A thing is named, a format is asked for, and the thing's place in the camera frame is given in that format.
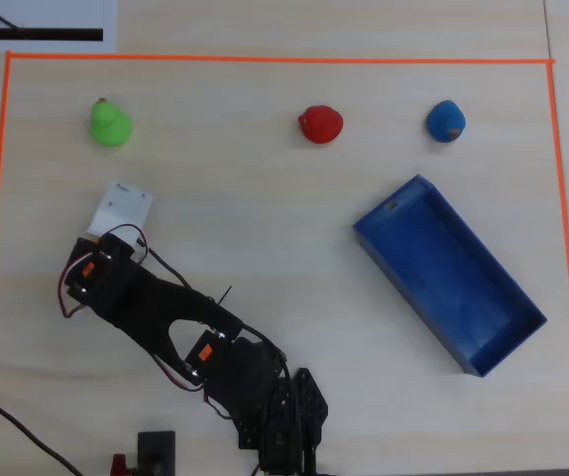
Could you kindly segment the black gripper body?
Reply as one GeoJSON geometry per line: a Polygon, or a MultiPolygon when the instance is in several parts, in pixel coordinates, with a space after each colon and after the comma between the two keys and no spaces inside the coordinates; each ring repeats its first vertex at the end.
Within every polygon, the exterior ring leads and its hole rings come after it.
{"type": "Polygon", "coordinates": [[[72,317],[89,306],[105,313],[134,276],[135,250],[114,233],[96,241],[78,238],[63,270],[63,292],[78,302],[73,309],[63,304],[63,316],[72,317]]]}

